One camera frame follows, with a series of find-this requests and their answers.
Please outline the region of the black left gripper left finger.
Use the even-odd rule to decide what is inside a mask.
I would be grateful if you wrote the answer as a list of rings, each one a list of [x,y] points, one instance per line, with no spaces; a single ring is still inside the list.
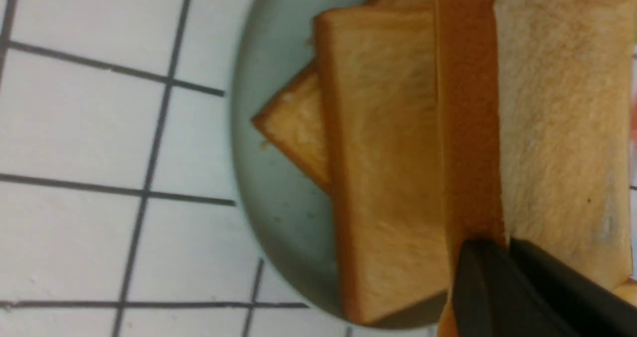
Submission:
[[[508,253],[489,241],[466,241],[453,283],[460,337],[576,337]]]

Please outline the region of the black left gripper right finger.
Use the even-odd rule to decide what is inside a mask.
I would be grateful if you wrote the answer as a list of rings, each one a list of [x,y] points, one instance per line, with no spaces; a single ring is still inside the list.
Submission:
[[[543,249],[512,239],[510,254],[539,295],[581,337],[635,337],[633,305]]]

